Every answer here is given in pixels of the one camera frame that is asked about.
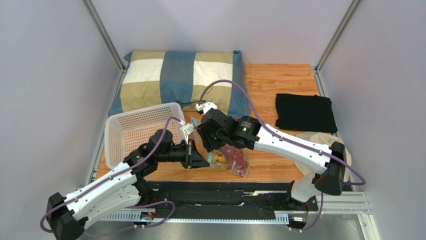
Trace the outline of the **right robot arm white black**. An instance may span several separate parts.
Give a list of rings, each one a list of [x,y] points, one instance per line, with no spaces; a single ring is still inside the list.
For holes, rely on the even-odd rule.
[[[294,201],[304,203],[317,194],[342,194],[346,160],[345,145],[340,142],[330,146],[310,142],[280,132],[256,118],[234,119],[218,109],[208,110],[196,131],[208,152],[229,145],[272,153],[308,167],[310,173],[295,180],[287,190]]]

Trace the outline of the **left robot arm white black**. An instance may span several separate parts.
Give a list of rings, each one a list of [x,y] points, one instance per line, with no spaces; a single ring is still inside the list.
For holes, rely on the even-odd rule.
[[[210,166],[194,140],[175,144],[173,134],[160,129],[108,174],[72,193],[51,195],[46,217],[41,222],[48,223],[57,240],[76,240],[109,214],[127,207],[150,205],[153,190],[144,178],[162,162],[179,162],[185,169]]]

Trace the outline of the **red toy lobster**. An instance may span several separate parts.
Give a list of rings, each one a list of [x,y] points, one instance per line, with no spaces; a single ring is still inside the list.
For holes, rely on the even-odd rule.
[[[245,153],[242,149],[235,148],[234,146],[225,145],[221,148],[221,151],[229,158],[231,163],[227,165],[226,170],[241,172],[249,169],[249,163],[245,158]]]

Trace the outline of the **clear zip top bag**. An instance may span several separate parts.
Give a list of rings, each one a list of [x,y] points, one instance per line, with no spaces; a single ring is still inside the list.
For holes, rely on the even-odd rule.
[[[211,168],[228,171],[242,178],[248,176],[250,164],[245,150],[237,149],[230,145],[224,145],[218,150],[208,152],[203,147],[201,135],[197,130],[195,130],[193,134],[200,154],[206,159]]]

